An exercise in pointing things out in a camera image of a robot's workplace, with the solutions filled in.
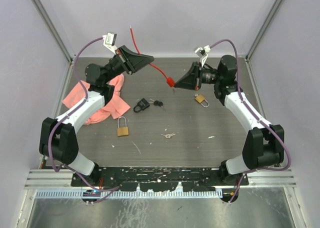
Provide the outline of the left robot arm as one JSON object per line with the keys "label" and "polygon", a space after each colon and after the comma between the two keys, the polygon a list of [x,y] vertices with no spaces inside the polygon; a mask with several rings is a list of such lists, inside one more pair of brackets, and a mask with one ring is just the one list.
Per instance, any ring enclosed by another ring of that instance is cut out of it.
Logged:
{"label": "left robot arm", "polygon": [[77,132],[90,116],[111,101],[115,91],[110,84],[112,79],[124,72],[132,75],[153,61],[153,56],[135,53],[123,45],[106,65],[89,64],[85,68],[87,95],[65,114],[47,117],[42,122],[39,153],[82,174],[88,186],[97,185],[99,166],[79,151]]}

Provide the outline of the black padlock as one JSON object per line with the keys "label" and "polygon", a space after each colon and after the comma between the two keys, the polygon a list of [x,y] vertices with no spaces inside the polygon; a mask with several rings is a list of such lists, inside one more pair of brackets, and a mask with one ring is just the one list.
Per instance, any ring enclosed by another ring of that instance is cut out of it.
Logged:
{"label": "black padlock", "polygon": [[150,107],[150,103],[145,98],[142,98],[137,102],[136,106],[134,106],[133,111],[135,113],[139,113],[149,107]]}

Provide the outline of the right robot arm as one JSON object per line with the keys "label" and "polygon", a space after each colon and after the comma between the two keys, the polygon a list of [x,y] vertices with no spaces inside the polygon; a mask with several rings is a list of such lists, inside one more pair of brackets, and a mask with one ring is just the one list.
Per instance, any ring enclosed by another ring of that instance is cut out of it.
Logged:
{"label": "right robot arm", "polygon": [[246,99],[238,86],[237,59],[224,55],[217,68],[193,62],[175,88],[197,91],[203,84],[212,84],[215,97],[238,119],[247,133],[242,153],[224,160],[219,166],[219,179],[231,185],[237,175],[262,168],[270,168],[284,161],[284,129],[267,121]]}

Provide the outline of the small brass padlock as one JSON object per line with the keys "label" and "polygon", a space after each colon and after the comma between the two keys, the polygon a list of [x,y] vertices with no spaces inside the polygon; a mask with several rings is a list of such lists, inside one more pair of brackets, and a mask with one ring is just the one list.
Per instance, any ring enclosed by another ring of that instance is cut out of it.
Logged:
{"label": "small brass padlock", "polygon": [[195,94],[194,95],[195,100],[204,108],[208,108],[209,107],[209,102],[206,100],[206,98],[202,95],[202,94]]}

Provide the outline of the aluminium frame rail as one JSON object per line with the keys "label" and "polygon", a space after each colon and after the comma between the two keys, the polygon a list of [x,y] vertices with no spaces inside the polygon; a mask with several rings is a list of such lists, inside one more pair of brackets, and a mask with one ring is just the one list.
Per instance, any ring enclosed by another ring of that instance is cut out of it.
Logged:
{"label": "aluminium frame rail", "polygon": [[173,190],[178,187],[214,187],[233,188],[237,184],[242,187],[273,188],[296,187],[291,170],[261,170],[245,175],[233,175],[221,180],[217,168],[182,168],[182,167],[103,167],[98,171],[101,175],[97,182],[88,177],[82,180],[68,169],[55,172],[52,169],[32,169],[24,187],[26,189],[58,189],[81,188],[88,184],[98,188],[110,189],[121,187],[124,191],[152,189],[153,187]]}

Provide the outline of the black-headed key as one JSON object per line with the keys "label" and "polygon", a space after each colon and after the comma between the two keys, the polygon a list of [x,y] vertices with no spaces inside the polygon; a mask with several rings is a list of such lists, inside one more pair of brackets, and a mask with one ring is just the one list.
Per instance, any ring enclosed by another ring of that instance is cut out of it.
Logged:
{"label": "black-headed key", "polygon": [[153,105],[154,105],[154,106],[158,106],[158,107],[162,108],[162,109],[165,111],[164,104],[163,104],[162,101],[155,100],[155,101],[153,102]]}

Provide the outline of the pink cloth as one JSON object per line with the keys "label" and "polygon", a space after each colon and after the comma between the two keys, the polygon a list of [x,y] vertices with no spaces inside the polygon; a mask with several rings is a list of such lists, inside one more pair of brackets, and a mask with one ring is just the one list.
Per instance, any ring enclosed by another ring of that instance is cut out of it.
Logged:
{"label": "pink cloth", "polygon": [[[114,86],[114,92],[110,102],[96,111],[84,124],[92,125],[100,123],[106,120],[109,116],[118,119],[125,112],[127,112],[131,107],[121,98],[121,89],[125,82],[125,76],[120,74],[113,78],[109,84]],[[82,88],[80,82],[78,82],[68,95],[62,100],[62,103],[68,108],[75,106],[83,97],[85,96],[85,91]]]}

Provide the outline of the red cable seal lock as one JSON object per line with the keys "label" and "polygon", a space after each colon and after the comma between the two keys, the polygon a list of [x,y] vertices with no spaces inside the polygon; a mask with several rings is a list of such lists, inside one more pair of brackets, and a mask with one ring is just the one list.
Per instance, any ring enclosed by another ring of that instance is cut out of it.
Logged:
{"label": "red cable seal lock", "polygon": [[[137,46],[135,35],[134,35],[134,31],[133,31],[133,28],[132,28],[131,25],[129,25],[129,30],[130,30],[130,35],[131,35],[131,39],[132,39],[134,48],[137,51],[137,53],[140,55],[141,52],[140,52],[140,50],[139,50],[139,48]],[[159,68],[158,66],[154,65],[153,63],[151,63],[150,66],[153,67],[154,69],[156,69],[157,71],[159,71],[164,76],[164,78],[166,80],[166,83],[169,85],[170,88],[174,87],[175,81],[171,76],[167,76],[166,73],[161,68]]]}

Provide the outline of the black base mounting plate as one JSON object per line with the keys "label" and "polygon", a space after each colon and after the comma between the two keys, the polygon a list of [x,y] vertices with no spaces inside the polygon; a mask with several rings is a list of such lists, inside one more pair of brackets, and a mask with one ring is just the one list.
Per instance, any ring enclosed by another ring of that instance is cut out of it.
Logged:
{"label": "black base mounting plate", "polygon": [[175,191],[179,185],[184,192],[215,191],[218,186],[236,186],[239,182],[248,185],[242,174],[227,176],[220,169],[211,167],[98,167],[91,175],[74,174],[72,187],[90,185],[123,192],[165,192]]}

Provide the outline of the large brass padlock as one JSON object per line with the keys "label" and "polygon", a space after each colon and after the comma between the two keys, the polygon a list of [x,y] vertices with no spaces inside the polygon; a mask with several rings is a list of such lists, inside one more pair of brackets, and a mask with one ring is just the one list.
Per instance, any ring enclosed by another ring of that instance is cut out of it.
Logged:
{"label": "large brass padlock", "polygon": [[120,116],[117,119],[117,137],[125,137],[129,135],[129,128],[127,126],[127,119]]}

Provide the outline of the silver brass lock keys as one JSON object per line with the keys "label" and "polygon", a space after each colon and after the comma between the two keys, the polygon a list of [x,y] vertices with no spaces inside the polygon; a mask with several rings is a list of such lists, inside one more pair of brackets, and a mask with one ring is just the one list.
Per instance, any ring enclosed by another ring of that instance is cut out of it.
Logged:
{"label": "silver brass lock keys", "polygon": [[175,133],[161,134],[161,136],[164,136],[166,139],[170,139],[170,138],[172,138],[172,137],[175,136],[175,135],[176,135]]}

